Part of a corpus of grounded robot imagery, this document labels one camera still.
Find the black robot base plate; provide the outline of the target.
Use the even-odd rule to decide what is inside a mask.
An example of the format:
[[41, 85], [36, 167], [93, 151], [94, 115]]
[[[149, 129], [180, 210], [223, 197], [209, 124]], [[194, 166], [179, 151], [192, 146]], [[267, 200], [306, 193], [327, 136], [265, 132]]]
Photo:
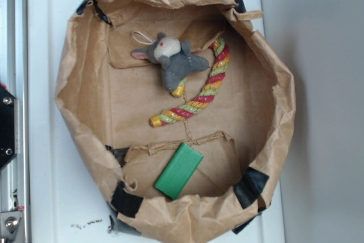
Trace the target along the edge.
[[1, 84], [1, 171], [18, 153], [17, 99]]

